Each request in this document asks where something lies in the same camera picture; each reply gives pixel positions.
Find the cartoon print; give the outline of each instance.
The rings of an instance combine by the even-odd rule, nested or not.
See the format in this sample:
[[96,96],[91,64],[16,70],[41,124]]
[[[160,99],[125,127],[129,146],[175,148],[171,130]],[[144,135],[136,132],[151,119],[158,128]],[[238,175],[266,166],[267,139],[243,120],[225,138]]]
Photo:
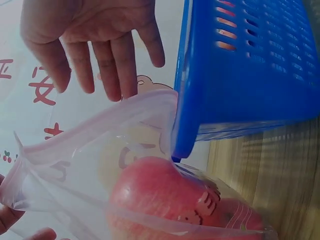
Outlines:
[[2,156],[2,160],[4,162],[7,162],[8,164],[12,163],[12,160],[14,160],[14,162],[15,162],[18,158],[18,154],[16,154],[15,158],[13,158],[11,153],[7,150],[4,150],[4,153],[0,154],[0,158],[1,158],[1,156]]
[[137,76],[138,82],[138,94],[146,93],[152,90],[157,89],[172,89],[171,87],[162,84],[162,83],[154,83],[150,77],[145,75]]
[[[153,83],[145,75],[137,76],[137,80],[138,94],[156,89],[172,89],[161,83]],[[123,133],[125,137],[117,137],[113,142],[108,142],[101,153],[97,170],[98,178],[105,188],[111,190],[121,171],[140,157],[155,156],[164,159],[169,157],[165,153],[166,143],[162,137],[162,123],[161,116],[152,117],[126,129]],[[143,148],[143,155],[135,150],[132,143]]]

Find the wood grain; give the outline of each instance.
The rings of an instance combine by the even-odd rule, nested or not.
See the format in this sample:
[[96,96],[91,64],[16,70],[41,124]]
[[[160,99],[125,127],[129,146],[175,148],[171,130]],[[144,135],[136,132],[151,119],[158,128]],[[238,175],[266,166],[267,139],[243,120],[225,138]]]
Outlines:
[[320,240],[319,123],[211,143],[208,172],[262,213],[280,240]]

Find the transparent plastic bag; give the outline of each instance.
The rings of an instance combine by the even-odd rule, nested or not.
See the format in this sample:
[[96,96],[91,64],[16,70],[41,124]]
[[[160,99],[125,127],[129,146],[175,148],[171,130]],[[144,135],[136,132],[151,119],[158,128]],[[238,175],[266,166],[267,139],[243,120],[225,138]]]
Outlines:
[[224,183],[170,161],[176,105],[175,91],[155,90],[44,143],[16,137],[0,202],[50,213],[79,240],[277,239]]

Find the apple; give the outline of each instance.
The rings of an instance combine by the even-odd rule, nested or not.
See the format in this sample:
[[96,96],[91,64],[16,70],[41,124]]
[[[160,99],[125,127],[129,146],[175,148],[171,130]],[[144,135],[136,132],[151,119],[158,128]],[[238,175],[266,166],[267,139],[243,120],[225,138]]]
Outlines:
[[[215,184],[208,187],[199,179],[183,175],[169,160],[154,156],[137,159],[122,171],[109,202],[133,212],[195,225],[225,228],[233,216],[236,216],[236,221],[229,224],[230,228],[236,228],[239,222],[245,223],[247,228],[253,225],[247,221],[246,215],[236,215],[238,200],[221,200]],[[107,220],[116,240],[187,239],[110,213],[107,213]],[[261,236],[224,239],[260,240]]]

